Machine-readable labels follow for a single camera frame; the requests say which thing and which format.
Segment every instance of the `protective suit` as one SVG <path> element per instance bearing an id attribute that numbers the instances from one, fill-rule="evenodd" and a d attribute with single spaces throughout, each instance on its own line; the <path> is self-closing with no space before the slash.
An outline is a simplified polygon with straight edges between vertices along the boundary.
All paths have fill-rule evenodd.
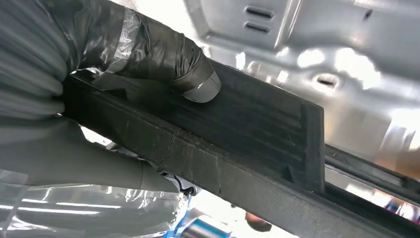
<path id="1" fill-rule="evenodd" d="M 92 67 L 157 80 L 198 103 L 221 87 L 190 39 L 131 9 L 107 0 L 0 0 L 2 237 L 141 237 L 170 229 L 182 213 L 185 198 L 148 163 L 87 142 L 58 115 L 62 81 Z M 128 219 L 124 208 L 137 210 Z"/>

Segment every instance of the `black plastic trim piece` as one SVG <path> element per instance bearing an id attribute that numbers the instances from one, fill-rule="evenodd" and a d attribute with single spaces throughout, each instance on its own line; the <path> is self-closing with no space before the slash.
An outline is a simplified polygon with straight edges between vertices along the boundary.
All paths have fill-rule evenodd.
<path id="1" fill-rule="evenodd" d="M 87 83 L 64 83 L 65 115 L 170 173 L 197 184 L 300 238 L 417 238 L 419 226 L 326 184 L 309 192 L 262 161 L 210 142 Z"/>

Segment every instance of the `metal surface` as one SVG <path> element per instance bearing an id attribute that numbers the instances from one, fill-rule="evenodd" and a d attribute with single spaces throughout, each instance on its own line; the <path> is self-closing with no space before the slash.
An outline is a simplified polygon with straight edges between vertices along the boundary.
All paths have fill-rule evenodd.
<path id="1" fill-rule="evenodd" d="M 321 105 L 327 144 L 370 161 L 418 147 L 417 1 L 133 2 L 212 59 Z"/>

